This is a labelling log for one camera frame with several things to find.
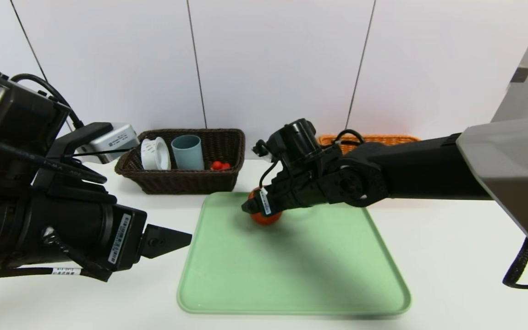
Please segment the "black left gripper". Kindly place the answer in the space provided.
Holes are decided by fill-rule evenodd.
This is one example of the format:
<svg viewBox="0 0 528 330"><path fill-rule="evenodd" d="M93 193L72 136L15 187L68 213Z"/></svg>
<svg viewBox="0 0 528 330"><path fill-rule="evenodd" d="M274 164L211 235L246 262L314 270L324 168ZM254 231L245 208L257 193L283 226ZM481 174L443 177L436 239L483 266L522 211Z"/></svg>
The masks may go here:
<svg viewBox="0 0 528 330"><path fill-rule="evenodd" d="M146 219L146 212L119 205L115 196L107 193L36 196L33 199L33 262L72 260L46 238L50 229L65 247L113 272L130 269L140 256L154 259L191 244L192 234L153 224L145 228Z"/></svg>

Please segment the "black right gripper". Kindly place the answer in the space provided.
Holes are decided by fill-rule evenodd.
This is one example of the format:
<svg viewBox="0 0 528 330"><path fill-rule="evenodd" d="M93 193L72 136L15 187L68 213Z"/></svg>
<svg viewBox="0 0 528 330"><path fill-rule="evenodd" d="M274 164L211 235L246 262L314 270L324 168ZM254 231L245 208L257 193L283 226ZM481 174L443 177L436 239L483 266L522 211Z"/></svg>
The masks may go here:
<svg viewBox="0 0 528 330"><path fill-rule="evenodd" d="M300 204L293 191L281 184L270 184L249 194L241 205L241 210L250 215L262 213L264 216L277 215L288 209L298 209Z"/></svg>

